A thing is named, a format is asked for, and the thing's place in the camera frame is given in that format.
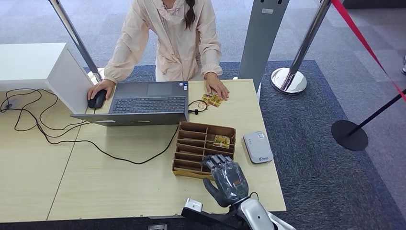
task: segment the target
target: beige jacket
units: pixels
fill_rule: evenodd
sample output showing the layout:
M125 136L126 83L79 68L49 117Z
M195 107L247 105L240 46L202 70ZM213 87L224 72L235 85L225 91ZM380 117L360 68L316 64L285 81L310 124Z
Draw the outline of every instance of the beige jacket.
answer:
M122 36L105 68L105 79L117 83L131 74L145 50L149 30L158 36L156 66L160 73L156 75L164 81L187 81L193 77L199 71L199 54L202 76L208 72L221 75L213 5L210 0L196 0L193 9L196 20L191 29L185 29L184 17L189 10L185 0L176 0L171 9L166 9L162 0L133 0Z

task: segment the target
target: dark braided hair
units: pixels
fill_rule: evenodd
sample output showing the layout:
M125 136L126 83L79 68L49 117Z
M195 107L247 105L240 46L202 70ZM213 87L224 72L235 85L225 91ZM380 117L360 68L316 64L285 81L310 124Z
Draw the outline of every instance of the dark braided hair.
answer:
M189 10L186 12L185 22L186 22L186 29L190 29L190 26L196 20L196 14L194 14L193 6L195 0L186 0L186 3L189 5Z

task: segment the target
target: red rope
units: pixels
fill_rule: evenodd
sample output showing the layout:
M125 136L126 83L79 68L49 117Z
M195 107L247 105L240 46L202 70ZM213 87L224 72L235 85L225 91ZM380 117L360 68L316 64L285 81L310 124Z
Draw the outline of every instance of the red rope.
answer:
M375 53L372 51L370 45L368 44L367 40L365 40L365 37L362 35L361 31L358 29L358 27L355 25L354 21L351 19L351 16L348 14L347 10L344 8L343 4L341 3L340 0L332 0L333 5L336 7L337 11L340 13L342 18L345 20L345 22L348 24L348 26L351 28L351 30L354 32L354 34L357 36L357 38L360 40L360 42L364 45L364 47L367 49L367 51L370 53L370 55L373 57L373 59L378 63L378 65L382 68L384 73L388 76L388 78L391 80L392 84L395 86L396 90L399 92L399 94L403 97L403 100L406 101L406 96L403 94L402 90L397 86L395 81L388 75L388 73L385 71L383 68L381 62L379 59L376 57Z

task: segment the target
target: laptop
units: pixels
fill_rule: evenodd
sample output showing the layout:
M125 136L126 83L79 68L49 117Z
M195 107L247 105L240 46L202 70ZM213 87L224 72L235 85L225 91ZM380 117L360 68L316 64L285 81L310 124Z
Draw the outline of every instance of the laptop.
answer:
M108 114L71 115L102 126L176 125L187 121L188 82L118 83Z

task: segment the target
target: cardboard organizer box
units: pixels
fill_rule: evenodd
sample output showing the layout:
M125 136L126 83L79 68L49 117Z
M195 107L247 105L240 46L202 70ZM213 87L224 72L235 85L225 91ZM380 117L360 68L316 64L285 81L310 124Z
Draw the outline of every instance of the cardboard organizer box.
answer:
M230 148L214 146L216 135L230 138ZM202 166L205 156L222 154L234 159L236 130L234 128L180 122L172 171L175 175L213 180L210 169Z

